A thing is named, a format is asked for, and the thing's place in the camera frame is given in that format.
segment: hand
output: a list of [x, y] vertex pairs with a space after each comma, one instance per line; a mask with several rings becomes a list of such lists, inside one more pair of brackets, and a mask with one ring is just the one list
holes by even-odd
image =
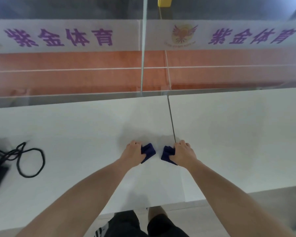
[[178, 166], [182, 166], [188, 169], [191, 165], [193, 165], [193, 162], [197, 160], [196, 155], [190, 144], [185, 143], [184, 140], [176, 142], [174, 144], [174, 148], [175, 155], [170, 155], [169, 158]]
[[123, 151], [120, 160], [124, 161], [129, 169], [139, 165], [146, 157], [141, 153], [141, 142], [131, 141]]

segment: black shorts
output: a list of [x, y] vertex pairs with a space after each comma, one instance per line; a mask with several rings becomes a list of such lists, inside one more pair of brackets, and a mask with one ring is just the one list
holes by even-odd
[[106, 224], [105, 230], [98, 229], [95, 237], [188, 237], [164, 214], [155, 216], [148, 224], [148, 235], [140, 230], [134, 211], [119, 212]]

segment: forearm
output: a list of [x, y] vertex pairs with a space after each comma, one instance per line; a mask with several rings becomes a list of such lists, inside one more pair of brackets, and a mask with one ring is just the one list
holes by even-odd
[[248, 194], [197, 159], [187, 169], [231, 237], [294, 236]]
[[83, 179], [38, 215], [17, 237], [83, 236], [129, 170], [118, 159]]

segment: yellow emblem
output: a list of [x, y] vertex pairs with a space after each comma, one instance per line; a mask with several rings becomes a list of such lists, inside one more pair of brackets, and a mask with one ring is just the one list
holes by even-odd
[[192, 27], [190, 24], [176, 26], [174, 25], [173, 31], [172, 31], [172, 41], [175, 44], [183, 44], [190, 40], [194, 32], [196, 31], [198, 25], [195, 27]]

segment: black cable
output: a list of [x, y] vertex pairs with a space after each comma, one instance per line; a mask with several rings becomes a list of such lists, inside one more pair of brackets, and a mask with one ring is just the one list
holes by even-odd
[[[4, 152], [4, 151], [0, 150], [0, 166], [7, 160], [11, 161], [11, 160], [16, 159], [16, 168], [18, 169], [19, 174], [21, 176], [23, 176], [24, 178], [33, 178], [33, 177], [37, 176], [43, 170], [43, 168], [45, 166], [45, 155], [44, 155], [43, 150], [41, 150], [39, 148], [32, 148], [32, 149], [24, 150], [25, 145], [26, 145], [26, 142], [23, 142], [23, 143], [19, 144], [16, 147], [16, 149], [11, 150], [9, 152]], [[21, 159], [23, 153], [26, 153], [26, 152], [29, 152], [32, 150], [36, 150], [41, 153], [41, 156], [43, 159], [43, 164], [42, 164], [42, 167], [39, 169], [39, 171], [35, 175], [25, 175], [20, 168], [20, 159]]]

